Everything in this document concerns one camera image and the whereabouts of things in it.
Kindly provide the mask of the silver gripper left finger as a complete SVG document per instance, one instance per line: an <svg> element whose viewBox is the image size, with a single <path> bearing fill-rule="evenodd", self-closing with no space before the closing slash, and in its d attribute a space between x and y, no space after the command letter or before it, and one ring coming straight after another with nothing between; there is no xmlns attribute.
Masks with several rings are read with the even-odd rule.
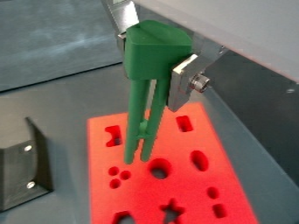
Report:
<svg viewBox="0 0 299 224"><path fill-rule="evenodd" d="M115 29L119 51L125 50L127 29L139 23L136 6L132 0L100 0Z"/></svg>

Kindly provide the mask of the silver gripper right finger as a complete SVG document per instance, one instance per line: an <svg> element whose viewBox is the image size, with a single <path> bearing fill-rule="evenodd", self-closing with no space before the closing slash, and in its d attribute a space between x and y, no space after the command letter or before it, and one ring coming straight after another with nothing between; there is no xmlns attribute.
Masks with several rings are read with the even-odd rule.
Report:
<svg viewBox="0 0 299 224"><path fill-rule="evenodd" d="M168 109L175 112L187 103L192 90L203 93L209 85L205 69L223 56L228 49L211 40L205 40L200 51L192 53L172 69Z"/></svg>

